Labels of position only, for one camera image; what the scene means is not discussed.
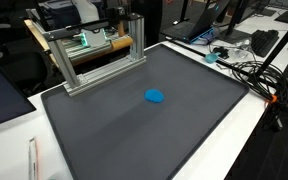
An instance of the laptop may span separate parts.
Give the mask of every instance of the laptop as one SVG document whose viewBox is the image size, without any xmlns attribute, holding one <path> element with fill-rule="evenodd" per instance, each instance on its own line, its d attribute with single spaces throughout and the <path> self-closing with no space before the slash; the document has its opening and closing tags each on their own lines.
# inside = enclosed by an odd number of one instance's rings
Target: laptop
<svg viewBox="0 0 288 180">
<path fill-rule="evenodd" d="M 201 35 L 212 31 L 212 24 L 228 6 L 230 0 L 218 0 L 210 4 L 197 23 L 183 21 L 161 32 L 161 34 L 173 39 L 191 44 Z"/>
</svg>

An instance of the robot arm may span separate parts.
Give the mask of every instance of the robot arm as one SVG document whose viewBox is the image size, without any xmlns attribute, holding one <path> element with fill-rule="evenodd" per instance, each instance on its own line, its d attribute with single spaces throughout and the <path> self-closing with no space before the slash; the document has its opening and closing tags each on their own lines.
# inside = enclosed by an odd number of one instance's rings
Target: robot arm
<svg viewBox="0 0 288 180">
<path fill-rule="evenodd" d="M 82 23 L 88 23 L 99 20 L 97 8 L 91 3 L 91 0 L 72 0 L 81 17 Z M 88 31 L 81 30 L 81 39 L 83 46 L 98 47 L 106 43 L 106 37 L 103 29 Z"/>
</svg>

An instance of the dark gray work surface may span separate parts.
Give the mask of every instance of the dark gray work surface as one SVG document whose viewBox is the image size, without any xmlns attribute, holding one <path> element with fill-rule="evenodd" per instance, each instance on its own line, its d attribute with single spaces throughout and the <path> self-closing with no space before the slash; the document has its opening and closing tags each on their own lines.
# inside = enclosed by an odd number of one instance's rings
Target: dark gray work surface
<svg viewBox="0 0 288 180">
<path fill-rule="evenodd" d="M 74 179 L 171 178 L 248 92 L 163 45 L 146 56 L 146 64 L 76 97 L 63 87 L 42 95 Z M 150 88 L 164 93 L 162 103 L 144 100 Z"/>
</svg>

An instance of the black chair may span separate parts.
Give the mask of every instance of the black chair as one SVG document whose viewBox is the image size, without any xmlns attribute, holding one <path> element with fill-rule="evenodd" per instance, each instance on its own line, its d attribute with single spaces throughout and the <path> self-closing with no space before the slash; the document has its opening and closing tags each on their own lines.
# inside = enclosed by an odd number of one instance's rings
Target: black chair
<svg viewBox="0 0 288 180">
<path fill-rule="evenodd" d="M 37 52 L 11 54 L 0 59 L 0 68 L 26 96 L 45 90 L 47 68 Z"/>
</svg>

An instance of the white desk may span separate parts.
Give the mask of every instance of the white desk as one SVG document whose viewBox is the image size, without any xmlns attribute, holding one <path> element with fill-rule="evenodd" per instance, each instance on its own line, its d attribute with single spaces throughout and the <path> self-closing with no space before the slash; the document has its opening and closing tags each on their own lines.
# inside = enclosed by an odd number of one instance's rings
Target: white desk
<svg viewBox="0 0 288 180">
<path fill-rule="evenodd" d="M 273 21 L 277 16 L 276 13 L 273 17 L 252 17 L 244 21 L 237 29 L 249 33 L 257 29 L 288 30 L 288 25 Z M 279 36 L 282 37 L 285 33 L 286 31 L 280 31 Z M 229 75 L 228 70 L 220 70 L 215 64 L 206 64 L 202 57 L 190 51 L 169 42 L 162 44 Z M 216 41 L 214 44 L 222 45 L 223 42 Z M 208 53 L 208 47 L 189 47 Z M 284 70 L 288 63 L 287 48 L 288 44 L 273 61 L 273 64 L 281 70 Z M 257 57 L 257 60 L 264 60 L 264 58 Z M 28 179 L 28 142 L 32 137 L 36 137 L 39 142 L 40 179 L 72 179 L 45 114 L 40 95 L 29 98 L 37 111 L 0 125 L 0 179 Z M 255 93 L 248 93 L 218 125 L 174 179 L 223 179 L 263 112 L 264 101 Z"/>
</svg>

